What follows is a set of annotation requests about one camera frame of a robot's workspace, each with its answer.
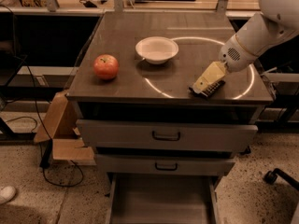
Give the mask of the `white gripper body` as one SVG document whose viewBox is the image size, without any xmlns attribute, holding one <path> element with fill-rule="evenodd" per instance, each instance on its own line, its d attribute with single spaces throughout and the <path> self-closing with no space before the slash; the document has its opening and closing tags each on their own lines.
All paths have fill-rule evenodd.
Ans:
<svg viewBox="0 0 299 224">
<path fill-rule="evenodd" d="M 222 47 L 219 59 L 225 64 L 228 72 L 239 72 L 253 63 L 257 57 L 247 52 L 233 35 Z"/>
</svg>

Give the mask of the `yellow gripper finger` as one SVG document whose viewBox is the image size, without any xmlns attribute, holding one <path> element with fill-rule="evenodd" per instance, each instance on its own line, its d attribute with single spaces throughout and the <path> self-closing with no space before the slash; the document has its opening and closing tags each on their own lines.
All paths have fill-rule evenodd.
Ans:
<svg viewBox="0 0 299 224">
<path fill-rule="evenodd" d="M 208 85 L 212 85 L 226 76 L 226 64 L 222 62 L 213 62 L 203 74 L 192 84 L 196 93 L 203 91 Z"/>
</svg>

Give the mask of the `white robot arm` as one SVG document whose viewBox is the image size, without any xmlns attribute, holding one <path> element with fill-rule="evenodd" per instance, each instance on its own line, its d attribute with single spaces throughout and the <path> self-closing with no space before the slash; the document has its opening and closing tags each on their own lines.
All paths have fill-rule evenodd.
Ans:
<svg viewBox="0 0 299 224">
<path fill-rule="evenodd" d="M 267 50 L 298 36 L 299 0 L 259 0 L 259 8 L 190 86 L 194 93 L 208 96 L 227 74 L 244 70 Z"/>
</svg>

